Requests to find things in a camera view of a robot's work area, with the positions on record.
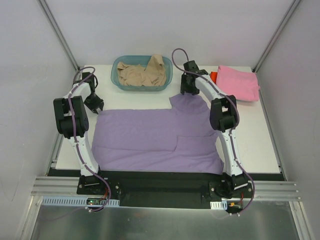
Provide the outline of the teal plastic basket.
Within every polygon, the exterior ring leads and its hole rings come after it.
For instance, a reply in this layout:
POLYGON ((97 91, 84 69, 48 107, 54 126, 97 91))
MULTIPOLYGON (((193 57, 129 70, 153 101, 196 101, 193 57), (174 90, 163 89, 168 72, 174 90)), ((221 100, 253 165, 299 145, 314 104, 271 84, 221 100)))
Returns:
POLYGON ((143 68, 146 68, 151 55, 123 55, 118 57, 114 62, 111 69, 110 79, 111 82, 116 85, 119 89, 124 91, 138 91, 138 92, 159 92, 167 88, 171 83, 173 78, 173 64, 172 61, 163 56, 163 65, 165 69, 166 80, 162 86, 129 86, 123 85, 120 83, 120 75, 118 73, 118 64, 122 62, 123 64, 138 66, 140 65, 143 68))

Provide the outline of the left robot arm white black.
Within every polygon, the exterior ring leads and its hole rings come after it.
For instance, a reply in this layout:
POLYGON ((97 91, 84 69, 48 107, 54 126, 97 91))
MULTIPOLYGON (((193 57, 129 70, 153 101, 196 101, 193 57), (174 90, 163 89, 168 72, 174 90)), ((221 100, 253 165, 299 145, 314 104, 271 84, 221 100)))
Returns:
POLYGON ((69 93, 53 100, 57 131, 71 144, 80 166, 80 185, 96 195, 105 191, 106 183, 88 140, 86 109, 97 115, 104 108, 104 100, 96 94, 98 84, 93 71, 83 72, 80 79, 74 78, 69 93))

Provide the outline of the pink folded t shirt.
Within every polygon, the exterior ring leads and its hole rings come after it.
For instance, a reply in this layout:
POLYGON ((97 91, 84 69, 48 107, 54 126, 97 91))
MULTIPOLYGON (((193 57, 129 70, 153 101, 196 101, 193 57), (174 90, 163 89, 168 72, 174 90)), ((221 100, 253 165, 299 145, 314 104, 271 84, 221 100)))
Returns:
POLYGON ((217 70, 217 87, 227 95, 234 95, 237 100, 257 102, 260 86, 253 72, 243 72, 220 65, 217 70))

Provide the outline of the orange folded t shirt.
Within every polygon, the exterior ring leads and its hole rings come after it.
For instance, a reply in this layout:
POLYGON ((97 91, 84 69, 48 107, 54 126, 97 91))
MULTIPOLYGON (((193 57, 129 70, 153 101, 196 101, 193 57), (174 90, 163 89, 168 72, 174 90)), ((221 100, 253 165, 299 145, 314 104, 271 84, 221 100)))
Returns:
POLYGON ((218 72, 217 72, 217 71, 212 71, 212 72, 210 73, 210 79, 212 80, 212 82, 213 82, 214 84, 217 83, 217 76, 218 76, 218 72))

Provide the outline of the left aluminium frame post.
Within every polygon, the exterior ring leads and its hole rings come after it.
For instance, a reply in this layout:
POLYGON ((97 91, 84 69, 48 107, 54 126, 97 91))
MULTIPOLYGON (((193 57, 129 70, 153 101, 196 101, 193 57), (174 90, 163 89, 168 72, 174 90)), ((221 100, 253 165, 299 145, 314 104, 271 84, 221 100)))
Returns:
POLYGON ((80 69, 80 66, 74 57, 72 50, 69 46, 69 44, 66 41, 66 38, 46 0, 37 0, 44 16, 46 17, 50 27, 52 28, 58 42, 60 43, 64 53, 66 54, 69 62, 71 63, 72 67, 77 71, 80 69))

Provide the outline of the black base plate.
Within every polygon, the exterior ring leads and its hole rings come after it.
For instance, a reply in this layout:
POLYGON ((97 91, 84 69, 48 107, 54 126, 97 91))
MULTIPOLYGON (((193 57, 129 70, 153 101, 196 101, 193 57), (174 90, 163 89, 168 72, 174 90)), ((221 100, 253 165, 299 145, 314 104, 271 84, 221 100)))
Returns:
POLYGON ((118 200, 121 207, 210 209, 222 199, 250 199, 254 189, 247 176, 186 172, 102 171, 80 177, 76 193, 118 200))

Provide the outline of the purple t shirt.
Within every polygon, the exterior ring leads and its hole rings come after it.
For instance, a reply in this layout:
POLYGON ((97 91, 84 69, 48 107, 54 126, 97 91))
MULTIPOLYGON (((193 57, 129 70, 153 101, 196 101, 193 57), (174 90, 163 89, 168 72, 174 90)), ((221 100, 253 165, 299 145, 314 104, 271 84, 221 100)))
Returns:
POLYGON ((99 114, 92 153, 103 171, 223 172, 207 103, 191 94, 177 94, 169 101, 170 109, 99 114))

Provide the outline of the right aluminium frame post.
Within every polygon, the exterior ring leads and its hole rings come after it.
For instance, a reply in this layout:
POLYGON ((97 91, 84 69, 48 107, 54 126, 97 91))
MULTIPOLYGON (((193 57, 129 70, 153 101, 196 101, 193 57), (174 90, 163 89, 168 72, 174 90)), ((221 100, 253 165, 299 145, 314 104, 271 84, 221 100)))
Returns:
POLYGON ((298 7, 302 3, 302 0, 292 0, 288 9, 286 10, 284 16, 282 17, 281 21, 279 22, 277 28, 275 29, 273 35, 271 36, 270 40, 268 41, 266 47, 264 48, 261 56, 259 57, 257 63, 253 67, 252 71, 256 74, 260 68, 262 67, 263 63, 267 59, 268 55, 271 53, 273 47, 275 46, 277 40, 281 36, 282 32, 288 25, 289 21, 293 17, 294 13, 297 11, 298 7))

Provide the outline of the beige t shirt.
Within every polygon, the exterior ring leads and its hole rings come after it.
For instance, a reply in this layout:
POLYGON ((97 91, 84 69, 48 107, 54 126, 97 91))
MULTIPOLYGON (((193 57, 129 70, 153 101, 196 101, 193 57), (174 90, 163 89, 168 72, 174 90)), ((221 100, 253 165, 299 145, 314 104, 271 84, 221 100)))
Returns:
POLYGON ((146 67, 120 61, 116 69, 119 83, 123 86, 160 87, 167 80, 163 56, 159 54, 152 55, 146 67))

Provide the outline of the aluminium frame post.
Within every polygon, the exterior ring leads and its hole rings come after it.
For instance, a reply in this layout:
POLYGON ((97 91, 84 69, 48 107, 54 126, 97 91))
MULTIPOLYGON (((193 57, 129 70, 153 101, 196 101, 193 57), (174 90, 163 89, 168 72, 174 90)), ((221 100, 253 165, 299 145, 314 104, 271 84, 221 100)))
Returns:
POLYGON ((46 17, 50 27, 52 28, 58 42, 60 43, 64 53, 66 54, 69 62, 71 63, 72 67, 77 71, 80 69, 80 66, 74 57, 72 50, 69 46, 69 44, 66 41, 66 38, 46 0, 37 0, 44 16, 46 17))
POLYGON ((252 71, 256 74, 260 68, 262 67, 263 63, 267 59, 268 55, 271 53, 273 47, 275 46, 277 40, 281 36, 282 32, 288 25, 289 21, 293 17, 294 13, 297 11, 298 7, 302 3, 302 0, 292 0, 288 9, 286 10, 284 16, 282 17, 281 21, 279 22, 277 28, 275 29, 273 35, 271 36, 270 40, 268 41, 266 47, 264 48, 261 56, 259 57, 257 63, 253 67, 252 71))

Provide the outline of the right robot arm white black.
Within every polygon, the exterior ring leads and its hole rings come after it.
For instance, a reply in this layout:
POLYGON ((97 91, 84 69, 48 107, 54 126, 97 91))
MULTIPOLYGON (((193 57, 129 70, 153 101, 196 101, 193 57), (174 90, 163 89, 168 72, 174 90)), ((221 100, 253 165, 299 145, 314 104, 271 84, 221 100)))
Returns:
POLYGON ((181 94, 198 95, 202 92, 210 101, 209 122, 218 134, 224 156, 224 171, 221 183, 215 188, 216 195, 231 199, 242 193, 248 186, 249 177, 241 164, 237 146, 236 128, 240 122, 237 101, 234 95, 227 95, 207 77, 208 72, 199 69, 194 60, 183 64, 181 94))

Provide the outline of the front aluminium rail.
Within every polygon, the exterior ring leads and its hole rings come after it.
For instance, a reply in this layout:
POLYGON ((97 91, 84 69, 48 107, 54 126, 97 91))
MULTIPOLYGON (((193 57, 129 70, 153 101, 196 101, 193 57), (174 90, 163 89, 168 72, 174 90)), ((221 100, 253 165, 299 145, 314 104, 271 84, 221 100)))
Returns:
MULTIPOLYGON (((301 202, 298 185, 292 181, 256 180, 254 199, 257 201, 301 202)), ((31 190, 32 196, 75 196, 77 177, 38 176, 31 190)))

